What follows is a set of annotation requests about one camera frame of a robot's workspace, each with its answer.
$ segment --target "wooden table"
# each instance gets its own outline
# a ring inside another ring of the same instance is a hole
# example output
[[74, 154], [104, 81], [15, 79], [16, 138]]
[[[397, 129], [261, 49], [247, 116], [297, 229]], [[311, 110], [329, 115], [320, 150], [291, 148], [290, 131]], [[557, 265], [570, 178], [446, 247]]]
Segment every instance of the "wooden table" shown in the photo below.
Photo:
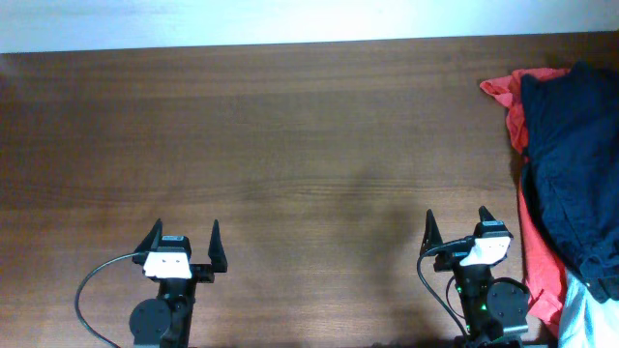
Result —
[[[0, 56], [0, 346], [100, 347], [74, 290], [162, 218], [229, 273], [200, 286], [194, 346], [369, 346], [458, 334], [417, 278], [431, 208], [445, 240], [486, 205], [515, 232], [517, 156], [483, 79], [619, 65], [619, 35], [422, 39]], [[424, 270], [439, 293], [449, 275]], [[131, 346], [157, 285], [92, 279], [91, 324]], [[537, 325], [533, 326], [537, 334]]]

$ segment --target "white wall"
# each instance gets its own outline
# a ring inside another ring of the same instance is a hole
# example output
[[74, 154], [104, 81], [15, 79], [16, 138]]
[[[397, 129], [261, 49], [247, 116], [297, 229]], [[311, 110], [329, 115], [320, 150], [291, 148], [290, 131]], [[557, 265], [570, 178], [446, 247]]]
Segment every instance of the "white wall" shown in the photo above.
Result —
[[0, 0], [0, 52], [619, 29], [619, 0]]

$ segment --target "black cable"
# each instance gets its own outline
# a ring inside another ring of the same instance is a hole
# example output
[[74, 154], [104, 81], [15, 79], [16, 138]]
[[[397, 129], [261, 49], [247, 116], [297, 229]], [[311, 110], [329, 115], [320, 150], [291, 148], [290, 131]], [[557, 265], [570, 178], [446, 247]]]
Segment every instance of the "black cable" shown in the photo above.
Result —
[[451, 245], [451, 243], [446, 243], [446, 244], [444, 244], [442, 246], [434, 247], [434, 248], [424, 252], [421, 256], [419, 256], [419, 258], [417, 259], [417, 276], [419, 276], [419, 279], [422, 281], [422, 283], [424, 284], [426, 289], [429, 291], [429, 293], [434, 297], [434, 299], [436, 299], [436, 301], [438, 301], [443, 306], [443, 308], [445, 308], [445, 310], [447, 310], [447, 313], [452, 317], [452, 319], [454, 319], [454, 321], [456, 322], [457, 326], [460, 328], [460, 331], [462, 332], [462, 335], [464, 337], [467, 337], [466, 330], [462, 326], [462, 323], [460, 323], [460, 321], [457, 320], [456, 315], [454, 314], [454, 312], [443, 302], [443, 300], [441, 300], [441, 298], [434, 292], [432, 287], [429, 286], [429, 284], [427, 283], [426, 279], [424, 278], [424, 275], [422, 274], [422, 260], [424, 259], [424, 257], [427, 257], [431, 253], [435, 253], [438, 249], [440, 249], [442, 247], [449, 247], [450, 245]]
[[447, 305], [449, 305], [449, 308], [454, 312], [455, 315], [457, 315], [458, 317], [460, 317], [462, 319], [466, 319], [466, 318], [464, 318], [463, 315], [460, 315], [460, 314], [458, 314], [456, 312], [456, 310], [452, 307], [452, 303], [449, 301], [449, 289], [451, 289], [452, 282], [454, 282], [454, 280], [456, 280], [456, 276], [452, 275], [452, 277], [447, 282], [447, 287], [445, 288], [445, 299], [447, 299]]
[[88, 332], [90, 334], [92, 334], [94, 337], [100, 339], [101, 341], [103, 341], [105, 344], [109, 345], [110, 347], [114, 347], [114, 348], [120, 348], [120, 346], [114, 342], [112, 342], [111, 340], [105, 338], [102, 334], [97, 333], [95, 331], [95, 329], [93, 329], [90, 325], [88, 325], [88, 322], [86, 322], [86, 319], [84, 319], [84, 317], [81, 315], [81, 311], [79, 310], [79, 295], [81, 294], [81, 291], [84, 289], [84, 286], [86, 286], [86, 283], [88, 282], [88, 280], [90, 280], [91, 277], [93, 277], [96, 273], [98, 273], [100, 270], [104, 269], [105, 267], [113, 264], [116, 261], [120, 261], [120, 260], [124, 260], [126, 258], [130, 258], [130, 257], [134, 257], [134, 256], [138, 256], [138, 255], [145, 255], [148, 252], [132, 252], [130, 254], [126, 254], [126, 255], [122, 255], [122, 256], [118, 256], [115, 257], [107, 262], [105, 262], [104, 264], [100, 265], [99, 267], [97, 267], [96, 269], [94, 269], [93, 271], [91, 271], [85, 278], [84, 280], [81, 281], [81, 283], [79, 284], [79, 286], [77, 287], [77, 292], [75, 293], [75, 300], [74, 300], [74, 307], [75, 307], [75, 314], [77, 314], [77, 319], [79, 320], [79, 322], [84, 326], [84, 328], [86, 328], [86, 330], [88, 330]]

